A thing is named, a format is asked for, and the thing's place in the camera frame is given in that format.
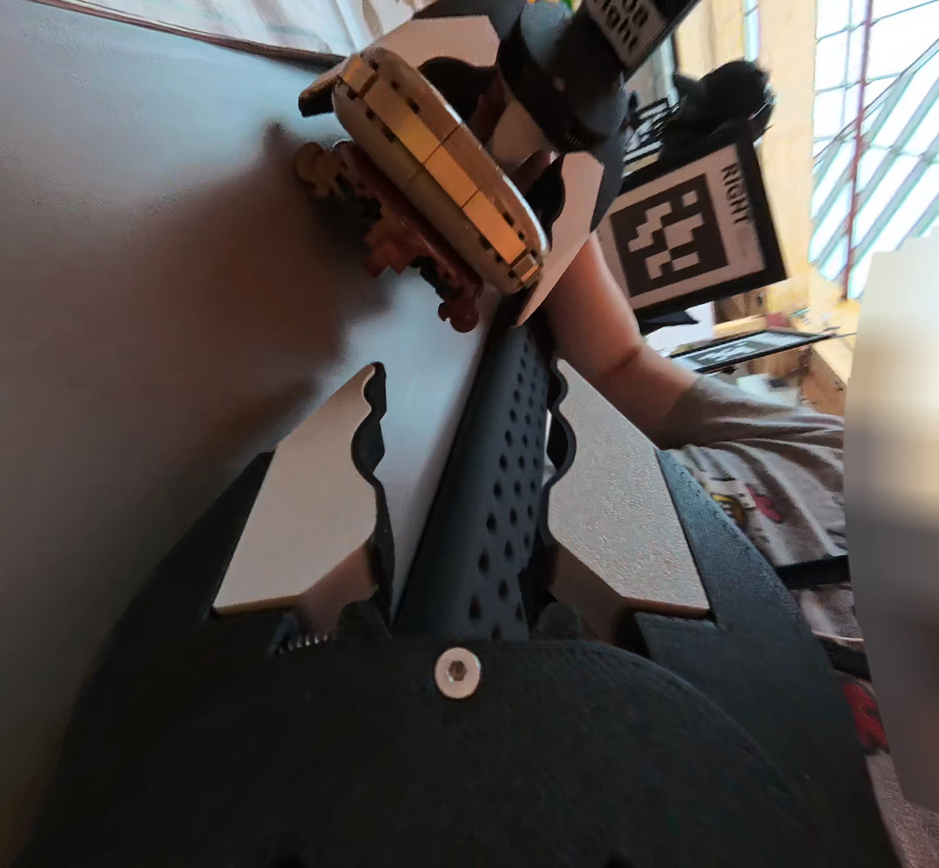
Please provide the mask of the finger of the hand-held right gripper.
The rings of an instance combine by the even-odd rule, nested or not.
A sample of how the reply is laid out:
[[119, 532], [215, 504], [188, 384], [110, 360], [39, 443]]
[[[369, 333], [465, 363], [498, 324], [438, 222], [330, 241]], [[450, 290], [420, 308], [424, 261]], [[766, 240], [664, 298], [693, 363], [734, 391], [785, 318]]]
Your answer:
[[412, 18], [318, 76], [299, 94], [300, 115], [310, 118], [331, 112], [333, 87], [351, 61], [371, 47], [388, 49], [413, 68], [438, 58], [488, 67], [495, 64], [499, 34], [488, 18]]
[[593, 156], [551, 153], [515, 101], [483, 102], [483, 144], [498, 178], [483, 190], [483, 237], [506, 288], [499, 326], [519, 326], [559, 293], [593, 230], [603, 166]]

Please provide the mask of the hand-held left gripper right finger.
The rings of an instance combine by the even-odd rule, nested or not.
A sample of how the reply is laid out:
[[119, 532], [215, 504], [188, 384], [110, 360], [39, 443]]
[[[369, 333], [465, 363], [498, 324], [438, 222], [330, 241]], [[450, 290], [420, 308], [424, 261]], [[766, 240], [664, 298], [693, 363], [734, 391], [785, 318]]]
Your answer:
[[653, 443], [566, 361], [551, 425], [564, 458], [546, 490], [547, 590], [591, 635], [630, 614], [703, 620], [710, 603]]

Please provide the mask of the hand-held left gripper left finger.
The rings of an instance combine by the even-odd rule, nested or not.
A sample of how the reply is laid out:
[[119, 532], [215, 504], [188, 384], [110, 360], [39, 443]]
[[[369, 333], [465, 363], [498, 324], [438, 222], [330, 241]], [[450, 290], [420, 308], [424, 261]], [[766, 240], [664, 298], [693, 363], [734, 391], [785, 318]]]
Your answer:
[[216, 613], [294, 608], [306, 627], [338, 627], [347, 604], [391, 594], [393, 535], [376, 476], [385, 412], [385, 370], [372, 363], [280, 441]]

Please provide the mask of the tan round brick pot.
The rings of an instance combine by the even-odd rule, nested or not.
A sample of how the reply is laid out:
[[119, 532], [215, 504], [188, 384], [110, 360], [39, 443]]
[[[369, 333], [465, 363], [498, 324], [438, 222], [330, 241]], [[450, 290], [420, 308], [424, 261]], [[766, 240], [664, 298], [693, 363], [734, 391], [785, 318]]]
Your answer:
[[479, 322], [486, 286], [512, 296], [542, 274], [550, 242], [516, 185], [430, 80], [371, 45], [299, 95], [311, 118], [334, 112], [347, 139], [306, 143], [295, 157], [311, 196], [336, 198], [367, 223], [371, 277], [415, 270], [461, 334]]

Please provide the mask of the person's right forearm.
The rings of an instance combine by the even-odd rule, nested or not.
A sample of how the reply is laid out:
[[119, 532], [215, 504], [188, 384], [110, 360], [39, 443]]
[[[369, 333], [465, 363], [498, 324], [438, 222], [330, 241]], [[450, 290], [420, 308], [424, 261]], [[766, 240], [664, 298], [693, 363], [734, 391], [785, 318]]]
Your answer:
[[664, 447], [663, 424], [695, 376], [660, 356], [592, 233], [543, 303], [557, 355], [647, 438]]

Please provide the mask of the grey desk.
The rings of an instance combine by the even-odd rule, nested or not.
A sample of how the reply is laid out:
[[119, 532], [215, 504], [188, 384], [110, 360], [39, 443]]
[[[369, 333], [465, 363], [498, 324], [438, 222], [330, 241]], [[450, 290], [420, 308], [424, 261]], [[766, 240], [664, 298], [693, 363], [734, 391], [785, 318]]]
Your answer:
[[297, 180], [311, 64], [2, 0], [2, 866], [116, 620], [253, 457], [387, 374], [402, 592], [495, 307], [458, 334]]

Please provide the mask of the black framed marker sign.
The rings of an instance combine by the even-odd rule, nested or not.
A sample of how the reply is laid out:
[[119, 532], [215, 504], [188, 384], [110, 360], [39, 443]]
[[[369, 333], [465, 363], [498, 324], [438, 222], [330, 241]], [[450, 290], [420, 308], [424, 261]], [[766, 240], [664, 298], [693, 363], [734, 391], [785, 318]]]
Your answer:
[[788, 277], [757, 152], [735, 130], [630, 174], [597, 235], [643, 321]]

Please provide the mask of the person's grey printed shirt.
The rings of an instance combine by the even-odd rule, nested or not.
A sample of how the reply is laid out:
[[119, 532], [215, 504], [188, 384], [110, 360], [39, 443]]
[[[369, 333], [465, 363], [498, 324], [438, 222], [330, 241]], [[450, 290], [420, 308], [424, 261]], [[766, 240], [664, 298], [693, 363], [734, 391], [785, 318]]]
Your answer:
[[816, 627], [777, 568], [844, 556], [843, 420], [758, 403], [654, 358], [621, 405], [655, 452], [711, 606], [636, 614], [654, 662], [707, 697], [776, 768], [781, 823], [753, 811], [745, 854], [768, 866], [901, 866]]

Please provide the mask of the flat black framed sign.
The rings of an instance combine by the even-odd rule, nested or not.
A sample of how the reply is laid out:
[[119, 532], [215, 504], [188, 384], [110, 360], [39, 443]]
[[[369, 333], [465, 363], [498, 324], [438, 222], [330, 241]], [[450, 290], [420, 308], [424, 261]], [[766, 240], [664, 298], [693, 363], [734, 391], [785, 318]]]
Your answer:
[[678, 366], [697, 375], [727, 372], [753, 360], [800, 350], [842, 337], [837, 329], [806, 332], [791, 327], [766, 327], [735, 336], [689, 345], [669, 355]]

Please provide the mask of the glass skylight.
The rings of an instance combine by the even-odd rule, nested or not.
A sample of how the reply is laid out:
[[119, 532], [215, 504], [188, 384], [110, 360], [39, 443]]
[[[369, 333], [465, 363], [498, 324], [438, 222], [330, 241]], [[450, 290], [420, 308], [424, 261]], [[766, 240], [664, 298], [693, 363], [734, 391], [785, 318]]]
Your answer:
[[938, 219], [938, 0], [817, 0], [808, 259], [859, 300]]

